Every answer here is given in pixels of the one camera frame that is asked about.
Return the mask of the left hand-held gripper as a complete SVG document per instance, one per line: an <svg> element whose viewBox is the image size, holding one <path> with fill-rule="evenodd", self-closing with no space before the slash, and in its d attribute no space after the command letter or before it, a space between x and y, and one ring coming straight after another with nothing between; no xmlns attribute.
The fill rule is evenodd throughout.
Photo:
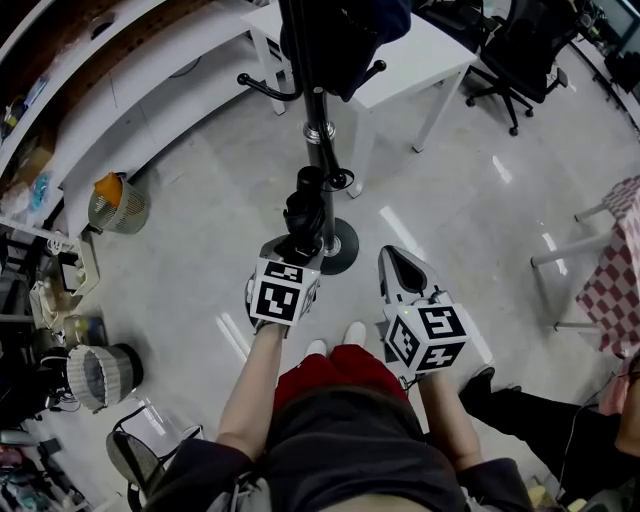
<svg viewBox="0 0 640 512"><path fill-rule="evenodd" d="M287 235L266 242L260 249L255 271L245 287L245 306L255 333L269 324L295 326L311 309L320 284L325 256L324 239L315 241L306 266L284 262L277 251Z"/></svg>

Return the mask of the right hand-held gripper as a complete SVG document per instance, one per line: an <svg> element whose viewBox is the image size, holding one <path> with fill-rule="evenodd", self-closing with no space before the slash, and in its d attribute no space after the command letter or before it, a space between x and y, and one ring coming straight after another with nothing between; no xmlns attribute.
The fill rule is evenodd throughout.
<svg viewBox="0 0 640 512"><path fill-rule="evenodd" d="M413 253L385 245L378 256L384 298L384 361L397 373L462 371L472 361L465 310L446 290L436 290L436 271ZM402 300L396 296L417 296Z"/></svg>

